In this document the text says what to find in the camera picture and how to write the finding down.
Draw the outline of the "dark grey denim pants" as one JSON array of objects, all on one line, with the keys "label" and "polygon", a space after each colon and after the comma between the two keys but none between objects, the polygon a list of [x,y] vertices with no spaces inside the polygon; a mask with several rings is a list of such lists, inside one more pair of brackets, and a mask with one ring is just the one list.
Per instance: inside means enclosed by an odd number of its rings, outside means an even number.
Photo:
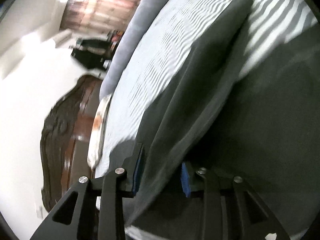
[{"label": "dark grey denim pants", "polygon": [[[268,206],[283,233],[319,239],[319,25],[276,46],[239,78],[252,0],[234,0],[191,47],[167,88],[145,110],[135,140],[111,152],[111,166],[144,146],[133,199],[123,201],[127,231],[145,238],[199,239],[202,214],[213,238],[227,220],[231,239],[263,239],[266,220],[239,176]],[[197,170],[200,194],[187,198],[181,165]]]}]

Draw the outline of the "floral white orange pillow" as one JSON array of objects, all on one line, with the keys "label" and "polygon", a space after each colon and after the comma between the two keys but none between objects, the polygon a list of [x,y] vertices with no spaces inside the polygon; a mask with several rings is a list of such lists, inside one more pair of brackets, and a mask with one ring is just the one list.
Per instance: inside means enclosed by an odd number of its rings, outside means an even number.
[{"label": "floral white orange pillow", "polygon": [[91,170],[94,170],[97,167],[103,153],[105,127],[112,95],[113,94],[108,94],[99,102],[94,117],[87,154],[87,163]]}]

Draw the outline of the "dark carved wooden headboard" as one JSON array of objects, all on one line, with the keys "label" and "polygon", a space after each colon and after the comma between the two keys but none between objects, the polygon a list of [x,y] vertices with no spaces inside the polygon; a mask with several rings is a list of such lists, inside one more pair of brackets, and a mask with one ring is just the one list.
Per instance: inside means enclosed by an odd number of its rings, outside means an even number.
[{"label": "dark carved wooden headboard", "polygon": [[87,155],[101,83],[93,75],[81,76],[44,121],[40,141],[41,194],[48,212],[81,176],[93,177]]}]

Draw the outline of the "dark clothes hanging on rack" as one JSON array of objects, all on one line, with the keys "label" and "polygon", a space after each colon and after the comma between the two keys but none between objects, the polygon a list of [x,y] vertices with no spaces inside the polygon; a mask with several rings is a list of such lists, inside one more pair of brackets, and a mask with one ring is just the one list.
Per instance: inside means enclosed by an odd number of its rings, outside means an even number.
[{"label": "dark clothes hanging on rack", "polygon": [[106,72],[123,35],[123,31],[112,30],[105,39],[78,38],[75,45],[69,46],[72,49],[71,56],[88,70]]}]

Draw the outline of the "pink patterned window curtain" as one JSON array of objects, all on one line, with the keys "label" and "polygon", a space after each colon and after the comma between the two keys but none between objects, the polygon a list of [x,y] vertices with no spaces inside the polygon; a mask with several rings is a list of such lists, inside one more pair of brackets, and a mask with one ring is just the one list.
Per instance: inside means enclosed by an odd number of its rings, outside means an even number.
[{"label": "pink patterned window curtain", "polygon": [[141,0],[68,0],[60,28],[80,33],[125,31]]}]

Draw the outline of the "grey long bolster pillow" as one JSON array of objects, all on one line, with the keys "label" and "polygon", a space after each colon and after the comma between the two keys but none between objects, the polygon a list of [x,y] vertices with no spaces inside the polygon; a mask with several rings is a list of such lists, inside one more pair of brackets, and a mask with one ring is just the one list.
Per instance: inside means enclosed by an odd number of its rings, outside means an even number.
[{"label": "grey long bolster pillow", "polygon": [[140,40],[169,0],[141,0],[119,42],[109,70],[101,84],[99,99],[112,94]]}]

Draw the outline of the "grey white striped bed sheet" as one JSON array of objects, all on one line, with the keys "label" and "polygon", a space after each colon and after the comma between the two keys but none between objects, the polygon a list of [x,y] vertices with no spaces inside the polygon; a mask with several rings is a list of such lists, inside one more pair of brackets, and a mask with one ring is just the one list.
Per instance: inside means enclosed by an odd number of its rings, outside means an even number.
[{"label": "grey white striped bed sheet", "polygon": [[[97,177],[117,168],[111,152],[135,140],[143,114],[181,69],[195,41],[234,0],[169,0],[140,40],[112,93],[105,127],[104,149]],[[319,22],[307,0],[252,0],[248,41],[238,77],[245,77],[280,44],[287,43]],[[127,234],[145,238],[141,230]]]}]

